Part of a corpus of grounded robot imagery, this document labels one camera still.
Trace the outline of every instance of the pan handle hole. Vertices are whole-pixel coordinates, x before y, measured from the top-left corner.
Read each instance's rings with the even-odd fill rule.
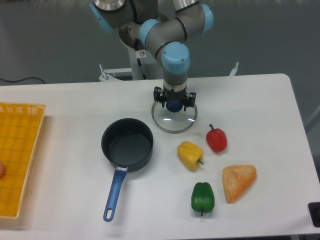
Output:
[[[109,209],[109,210],[106,212],[106,218],[107,218],[107,219],[111,218],[111,215],[112,215],[112,209]]]

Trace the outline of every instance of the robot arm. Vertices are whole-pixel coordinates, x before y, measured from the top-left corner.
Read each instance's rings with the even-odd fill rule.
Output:
[[[134,22],[139,39],[153,55],[163,72],[163,89],[155,87],[154,100],[170,112],[194,107],[196,93],[187,93],[188,70],[191,63],[189,49],[183,44],[200,35],[214,23],[214,16],[198,0],[171,0],[176,17],[161,23],[157,0],[94,0],[91,10],[100,26],[112,31]]]
[[[163,90],[154,89],[154,100],[161,102],[171,112],[178,112],[184,106],[194,107],[196,94],[187,94],[187,79],[190,53],[185,42],[200,35],[214,23],[213,14],[207,5],[197,0],[172,0],[176,17],[160,23],[149,19],[142,24],[139,37],[163,69]]]

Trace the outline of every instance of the glass lid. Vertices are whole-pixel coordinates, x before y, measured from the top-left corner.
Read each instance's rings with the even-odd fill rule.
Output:
[[[182,133],[190,128],[196,121],[198,110],[194,107],[172,106],[171,102],[166,102],[165,106],[158,101],[152,105],[151,115],[154,123],[163,131],[171,134]]]

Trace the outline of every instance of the toast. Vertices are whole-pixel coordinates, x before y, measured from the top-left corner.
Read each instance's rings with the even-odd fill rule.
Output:
[[[253,165],[232,165],[223,169],[222,184],[227,203],[234,203],[255,181],[257,169]]]

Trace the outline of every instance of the yellow basket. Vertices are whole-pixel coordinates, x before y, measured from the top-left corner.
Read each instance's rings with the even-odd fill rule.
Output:
[[[0,102],[0,218],[19,216],[46,105]]]

